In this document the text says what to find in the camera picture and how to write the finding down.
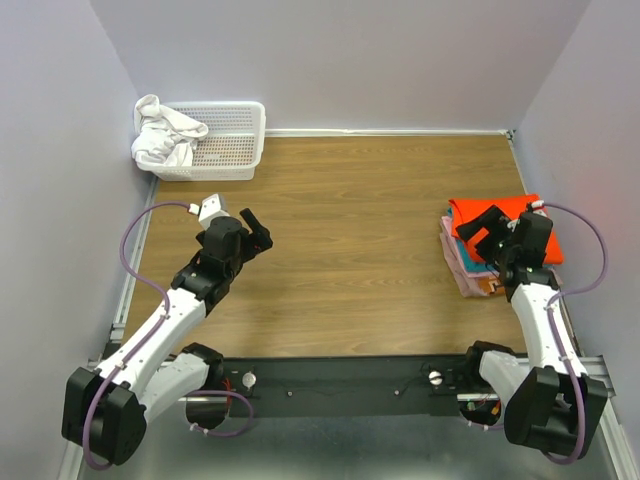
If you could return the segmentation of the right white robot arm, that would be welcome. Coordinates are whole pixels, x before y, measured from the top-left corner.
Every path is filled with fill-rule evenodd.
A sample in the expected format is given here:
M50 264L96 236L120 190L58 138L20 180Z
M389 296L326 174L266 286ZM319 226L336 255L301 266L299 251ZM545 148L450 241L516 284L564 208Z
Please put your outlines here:
M476 239L479 257L493 267L516 313L528 353L522 368L501 346L477 342L476 358L460 367L469 390L490 386L502 405L507 440L543 453L557 464L581 459L607 403L605 384L592 378L576 352L562 316L561 290L547 260L553 222L545 202L526 205L511 219L497 205L456 228Z

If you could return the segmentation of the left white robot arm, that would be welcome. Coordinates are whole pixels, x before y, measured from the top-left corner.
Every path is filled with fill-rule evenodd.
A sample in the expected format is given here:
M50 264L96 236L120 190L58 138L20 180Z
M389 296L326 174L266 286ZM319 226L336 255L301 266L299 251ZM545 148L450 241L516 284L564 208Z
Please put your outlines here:
M171 366L162 365L177 342L229 293L244 264L273 246L270 231L248 208L238 218L224 210L211 215L194 204L188 208L203 220L197 253L128 342L94 369L76 369L67 381L62 435L81 447L85 463L94 470L125 463L148 424L181 397L250 403L226 382L220 384L223 369L212 350L195 345Z

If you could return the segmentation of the orange t shirt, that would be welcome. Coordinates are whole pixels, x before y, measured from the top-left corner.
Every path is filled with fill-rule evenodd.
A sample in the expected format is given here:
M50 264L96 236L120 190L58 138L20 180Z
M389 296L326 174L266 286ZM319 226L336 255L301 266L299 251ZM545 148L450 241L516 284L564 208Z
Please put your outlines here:
M451 198L451 235L466 259L477 264L491 264L500 245L521 244L527 253L539 255L543 265L560 265L564 254L540 202L536 194Z

